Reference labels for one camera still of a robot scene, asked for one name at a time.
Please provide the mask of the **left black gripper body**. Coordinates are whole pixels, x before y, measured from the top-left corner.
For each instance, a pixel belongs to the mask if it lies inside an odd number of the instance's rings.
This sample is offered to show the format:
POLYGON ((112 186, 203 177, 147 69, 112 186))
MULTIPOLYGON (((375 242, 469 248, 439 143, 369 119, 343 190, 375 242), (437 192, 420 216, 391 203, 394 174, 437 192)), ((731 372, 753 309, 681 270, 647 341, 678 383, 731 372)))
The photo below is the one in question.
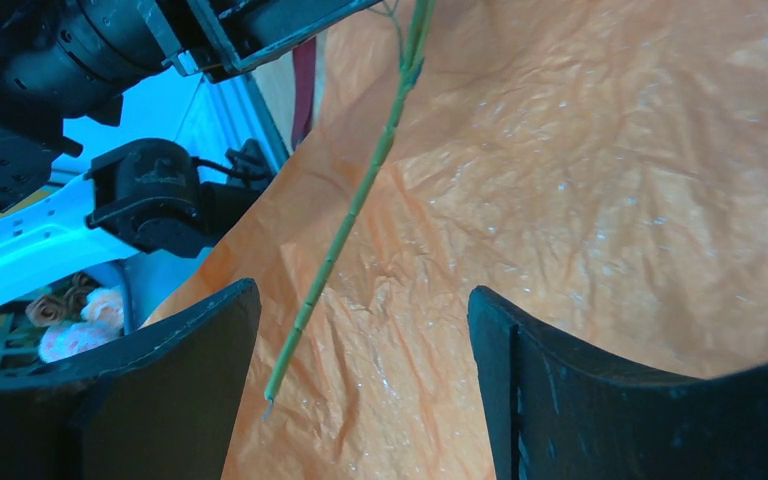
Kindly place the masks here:
POLYGON ((2 70, 7 85, 63 118, 118 120, 127 90, 211 45, 191 1, 44 1, 29 45, 2 70))

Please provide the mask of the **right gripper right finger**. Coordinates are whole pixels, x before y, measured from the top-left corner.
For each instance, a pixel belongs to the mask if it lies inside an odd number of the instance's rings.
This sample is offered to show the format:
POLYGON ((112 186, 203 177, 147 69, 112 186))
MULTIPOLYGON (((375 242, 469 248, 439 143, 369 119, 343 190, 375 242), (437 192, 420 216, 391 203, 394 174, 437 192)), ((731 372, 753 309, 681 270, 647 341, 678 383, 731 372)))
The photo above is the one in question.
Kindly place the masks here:
POLYGON ((485 286, 467 323, 500 479, 768 479, 768 363, 713 379, 622 358, 485 286))

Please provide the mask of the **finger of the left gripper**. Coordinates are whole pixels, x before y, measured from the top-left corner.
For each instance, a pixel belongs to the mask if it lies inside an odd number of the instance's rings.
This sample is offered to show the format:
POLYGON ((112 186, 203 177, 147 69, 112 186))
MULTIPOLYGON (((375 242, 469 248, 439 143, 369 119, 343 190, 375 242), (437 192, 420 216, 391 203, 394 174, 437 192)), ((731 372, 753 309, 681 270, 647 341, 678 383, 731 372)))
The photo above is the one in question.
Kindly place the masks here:
POLYGON ((189 1, 196 43, 185 48, 214 82, 270 63, 373 0, 189 1))

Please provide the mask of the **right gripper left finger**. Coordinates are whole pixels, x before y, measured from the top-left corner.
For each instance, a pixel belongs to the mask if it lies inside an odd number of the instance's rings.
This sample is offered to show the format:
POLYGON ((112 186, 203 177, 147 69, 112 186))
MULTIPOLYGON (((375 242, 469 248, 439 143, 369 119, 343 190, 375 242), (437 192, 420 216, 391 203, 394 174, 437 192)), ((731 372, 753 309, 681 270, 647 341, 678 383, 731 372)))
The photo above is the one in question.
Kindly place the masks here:
POLYGON ((218 479, 260 323, 256 283, 0 376, 0 479, 218 479))

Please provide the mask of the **dark red ribbon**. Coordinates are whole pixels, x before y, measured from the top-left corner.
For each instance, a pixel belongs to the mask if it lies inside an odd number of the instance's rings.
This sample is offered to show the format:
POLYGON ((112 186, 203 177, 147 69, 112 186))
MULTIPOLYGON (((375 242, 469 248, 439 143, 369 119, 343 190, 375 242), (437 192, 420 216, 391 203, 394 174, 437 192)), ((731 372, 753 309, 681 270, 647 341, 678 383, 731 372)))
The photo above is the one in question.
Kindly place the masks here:
POLYGON ((291 147, 296 149, 309 134, 314 117, 317 39, 306 40, 292 51, 295 103, 291 147))

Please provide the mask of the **yellow rose flower stem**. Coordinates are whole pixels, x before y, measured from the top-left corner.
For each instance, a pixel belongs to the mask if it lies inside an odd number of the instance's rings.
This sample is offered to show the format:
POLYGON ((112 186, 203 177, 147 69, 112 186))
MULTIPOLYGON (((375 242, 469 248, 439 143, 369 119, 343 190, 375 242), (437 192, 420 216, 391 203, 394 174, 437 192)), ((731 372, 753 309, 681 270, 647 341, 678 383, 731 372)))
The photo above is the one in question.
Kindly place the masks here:
POLYGON ((293 325, 276 358, 274 368, 263 391, 263 398, 267 402, 263 415, 264 420, 267 420, 273 411, 276 398, 298 344, 302 339, 304 330, 311 320, 313 311, 368 199, 378 174, 393 148, 407 98, 414 90, 423 70, 426 59, 426 42, 431 30, 436 5, 437 2, 435 0, 417 1, 414 5, 409 28, 406 30, 401 27, 397 19, 397 4, 395 2, 391 4, 385 3, 382 9, 376 12, 393 23, 398 37, 399 81, 396 95, 375 150, 371 155, 368 168, 356 193, 349 202, 347 212, 327 249, 324 260, 311 282, 310 288, 298 309, 293 325))

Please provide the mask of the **orange yellow wrapping paper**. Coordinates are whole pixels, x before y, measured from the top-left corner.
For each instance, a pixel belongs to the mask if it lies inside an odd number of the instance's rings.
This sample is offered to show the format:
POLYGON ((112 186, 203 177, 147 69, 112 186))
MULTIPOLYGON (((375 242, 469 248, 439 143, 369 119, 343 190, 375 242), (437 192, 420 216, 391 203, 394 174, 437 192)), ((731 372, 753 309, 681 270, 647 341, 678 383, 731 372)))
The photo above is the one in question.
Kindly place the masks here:
POLYGON ((466 324, 488 286, 653 367, 768 360, 768 1, 441 1, 396 140, 274 407, 263 391, 398 83, 363 12, 312 132, 159 321, 243 277, 225 479, 490 479, 466 324))

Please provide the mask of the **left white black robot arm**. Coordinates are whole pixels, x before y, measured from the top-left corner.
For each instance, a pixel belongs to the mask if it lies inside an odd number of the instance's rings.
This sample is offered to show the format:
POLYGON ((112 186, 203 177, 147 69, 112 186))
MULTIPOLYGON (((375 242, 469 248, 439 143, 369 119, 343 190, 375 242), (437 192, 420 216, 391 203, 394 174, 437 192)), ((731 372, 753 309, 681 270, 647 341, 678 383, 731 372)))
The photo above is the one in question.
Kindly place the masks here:
POLYGON ((219 83, 301 46, 365 1, 0 1, 0 306, 73 272, 214 246, 276 170, 254 140, 226 181, 170 140, 133 140, 38 202, 54 161, 82 146, 68 119, 116 126, 125 92, 175 69, 219 83))

